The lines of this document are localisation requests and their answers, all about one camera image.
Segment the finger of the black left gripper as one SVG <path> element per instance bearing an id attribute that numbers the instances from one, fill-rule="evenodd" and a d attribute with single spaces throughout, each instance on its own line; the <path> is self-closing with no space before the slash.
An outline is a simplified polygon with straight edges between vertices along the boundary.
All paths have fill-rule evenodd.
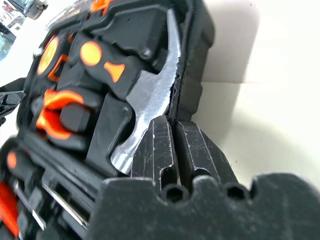
<path id="1" fill-rule="evenodd" d="M 10 115 L 25 97 L 24 84 L 26 78 L 21 77 L 0 88 L 0 124 L 6 122 Z"/>

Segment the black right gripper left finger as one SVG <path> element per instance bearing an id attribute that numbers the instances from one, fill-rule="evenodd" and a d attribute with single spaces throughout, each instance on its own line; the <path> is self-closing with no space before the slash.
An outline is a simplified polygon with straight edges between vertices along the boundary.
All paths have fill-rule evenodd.
<path id="1" fill-rule="evenodd" d="M 132 177 L 150 178 L 160 195 L 163 188 L 178 181 L 178 162 L 172 128 L 165 115 L 154 118 L 135 151 Z"/>

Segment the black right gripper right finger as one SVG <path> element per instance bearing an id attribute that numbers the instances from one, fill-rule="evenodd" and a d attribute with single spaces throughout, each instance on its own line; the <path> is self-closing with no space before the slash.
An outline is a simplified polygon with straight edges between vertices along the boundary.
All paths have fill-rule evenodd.
<path id="1" fill-rule="evenodd" d="M 218 184 L 234 187 L 238 180 L 225 154 L 193 121 L 178 121 L 174 146 L 181 184 L 193 192 L 193 180 L 209 176 Z"/>

